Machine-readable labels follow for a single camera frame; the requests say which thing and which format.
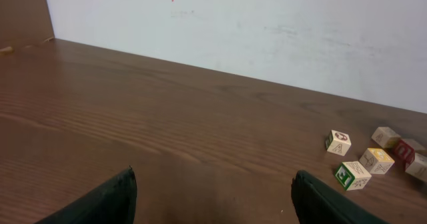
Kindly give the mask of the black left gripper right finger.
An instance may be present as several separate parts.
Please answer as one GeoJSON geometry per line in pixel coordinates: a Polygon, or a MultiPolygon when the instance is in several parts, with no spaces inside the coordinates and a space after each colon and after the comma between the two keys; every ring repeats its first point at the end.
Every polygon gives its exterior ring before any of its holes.
{"type": "Polygon", "coordinates": [[[291,198],[300,223],[386,224],[305,170],[292,179],[291,198]]]}

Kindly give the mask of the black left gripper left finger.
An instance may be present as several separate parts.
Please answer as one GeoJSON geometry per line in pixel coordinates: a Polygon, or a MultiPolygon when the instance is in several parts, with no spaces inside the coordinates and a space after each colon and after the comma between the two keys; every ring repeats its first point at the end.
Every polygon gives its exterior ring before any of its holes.
{"type": "Polygon", "coordinates": [[[136,201],[135,173],[131,167],[128,167],[64,208],[39,220],[36,224],[133,224],[136,201]]]}

